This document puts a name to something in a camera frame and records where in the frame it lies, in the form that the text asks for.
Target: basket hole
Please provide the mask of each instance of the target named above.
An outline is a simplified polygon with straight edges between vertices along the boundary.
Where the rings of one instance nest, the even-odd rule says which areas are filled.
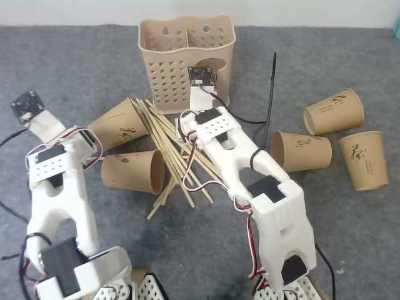
[[[162,28],[162,34],[165,35],[165,36],[167,36],[167,35],[169,34],[168,27],[164,26],[164,27]]]
[[[226,61],[222,58],[210,57],[197,62],[196,67],[210,67],[212,73],[217,75],[218,70],[225,67]]]

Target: white wall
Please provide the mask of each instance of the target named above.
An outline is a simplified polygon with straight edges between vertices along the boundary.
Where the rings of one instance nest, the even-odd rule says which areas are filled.
[[[391,28],[400,0],[0,0],[2,25],[138,25],[227,14],[235,25]]]

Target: beige plastic basket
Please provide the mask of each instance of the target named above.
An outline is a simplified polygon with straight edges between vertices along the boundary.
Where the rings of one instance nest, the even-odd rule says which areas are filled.
[[[229,105],[235,41],[234,27],[227,16],[143,21],[138,44],[158,111],[174,114],[189,108],[191,66],[212,68],[217,93]]]

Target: brown paper cup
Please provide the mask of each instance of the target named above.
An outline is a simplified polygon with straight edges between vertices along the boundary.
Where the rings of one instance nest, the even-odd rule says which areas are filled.
[[[107,155],[101,179],[110,188],[159,194],[163,189],[165,164],[160,150]]]
[[[356,191],[377,189],[389,184],[379,131],[346,136],[339,146]]]
[[[120,146],[148,133],[129,98],[103,114],[88,128],[98,136],[104,150]]]
[[[276,131],[271,156],[286,172],[326,168],[331,163],[332,145],[326,137]]]
[[[302,115],[309,134],[332,133],[364,124],[364,108],[352,89],[345,89],[304,109]]]

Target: gray carpet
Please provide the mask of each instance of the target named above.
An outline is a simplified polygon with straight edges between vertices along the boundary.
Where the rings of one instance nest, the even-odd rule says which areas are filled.
[[[302,108],[346,87],[361,95],[362,129],[329,134],[329,169],[293,173],[304,188],[316,240],[331,260],[338,299],[399,299],[400,41],[389,29],[238,27],[231,85],[232,110],[265,118],[273,51],[278,53],[271,132],[305,133]],[[150,98],[136,27],[0,27],[0,139],[17,131],[9,103],[34,88],[65,125],[85,125],[126,96]],[[254,126],[245,125],[252,134]],[[382,131],[391,184],[355,192],[337,141],[351,133]],[[1,198],[30,215],[23,157],[39,140],[30,133],[0,152]],[[115,151],[153,149],[142,138]],[[245,299],[251,259],[245,216],[218,188],[190,208],[176,189],[151,221],[154,196],[103,186],[101,165],[86,173],[101,249],[124,247],[134,266],[149,266],[171,299]],[[248,181],[255,178],[246,176]],[[0,255],[19,251],[25,227],[0,211]],[[74,234],[70,222],[59,237]],[[21,299],[17,261],[0,262],[0,298]],[[322,260],[312,272],[328,292]]]

